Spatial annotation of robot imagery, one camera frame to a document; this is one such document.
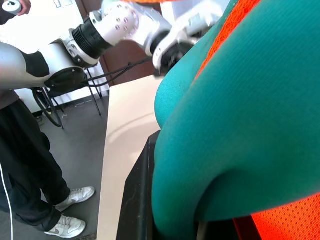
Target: teal cushion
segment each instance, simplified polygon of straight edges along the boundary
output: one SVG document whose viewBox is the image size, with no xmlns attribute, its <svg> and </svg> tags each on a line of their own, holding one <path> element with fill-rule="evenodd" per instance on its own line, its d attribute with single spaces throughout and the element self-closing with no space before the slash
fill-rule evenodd
<svg viewBox="0 0 320 240">
<path fill-rule="evenodd" d="M 319 13 L 262 0 L 191 87 L 213 31 L 164 80 L 152 210 L 167 239 L 320 191 Z"/>
</svg>

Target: white table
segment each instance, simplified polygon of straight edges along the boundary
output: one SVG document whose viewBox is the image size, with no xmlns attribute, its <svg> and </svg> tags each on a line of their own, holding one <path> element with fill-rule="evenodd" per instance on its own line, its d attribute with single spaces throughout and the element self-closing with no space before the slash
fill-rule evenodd
<svg viewBox="0 0 320 240">
<path fill-rule="evenodd" d="M 155 117 L 160 83 L 148 76 L 110 89 L 97 240 L 116 240 L 126 179 L 148 137 L 160 129 Z"/>
</svg>

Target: hand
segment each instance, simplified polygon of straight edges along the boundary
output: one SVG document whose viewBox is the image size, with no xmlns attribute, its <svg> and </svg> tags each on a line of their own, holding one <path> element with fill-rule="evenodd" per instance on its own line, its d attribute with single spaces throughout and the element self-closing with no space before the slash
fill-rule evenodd
<svg viewBox="0 0 320 240">
<path fill-rule="evenodd" d="M 22 15 L 25 15 L 25 14 L 29 14 L 30 8 L 31 8 L 30 0 L 19 0 L 19 2 L 22 5 L 22 10 L 17 15 L 18 16 L 22 16 Z"/>
</svg>

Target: gray sleeve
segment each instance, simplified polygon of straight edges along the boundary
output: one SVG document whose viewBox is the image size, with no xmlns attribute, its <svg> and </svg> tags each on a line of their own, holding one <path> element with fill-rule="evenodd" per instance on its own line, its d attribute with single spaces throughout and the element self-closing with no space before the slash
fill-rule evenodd
<svg viewBox="0 0 320 240">
<path fill-rule="evenodd" d="M 3 4 L 4 4 L 4 0 L 0 0 L 0 25 L 6 24 L 8 20 L 13 19 L 15 17 L 15 15 L 3 10 L 2 8 Z"/>
</svg>

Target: orange mesh fabric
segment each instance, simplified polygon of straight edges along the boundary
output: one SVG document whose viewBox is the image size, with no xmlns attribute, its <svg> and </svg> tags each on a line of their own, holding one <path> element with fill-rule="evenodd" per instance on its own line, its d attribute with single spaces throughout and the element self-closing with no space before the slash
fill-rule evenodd
<svg viewBox="0 0 320 240">
<path fill-rule="evenodd" d="M 227 20 L 225 21 L 221 32 L 216 37 L 209 53 L 202 63 L 202 66 L 195 78 L 202 73 L 206 65 L 210 62 L 214 54 L 221 47 L 221 45 L 227 40 L 227 38 L 232 34 L 236 27 L 242 22 L 243 19 L 251 12 L 251 10 L 260 2 L 261 0 L 239 0 L 237 5 L 234 7 Z"/>
<path fill-rule="evenodd" d="M 252 217 L 262 240 L 320 240 L 320 194 Z"/>
</svg>

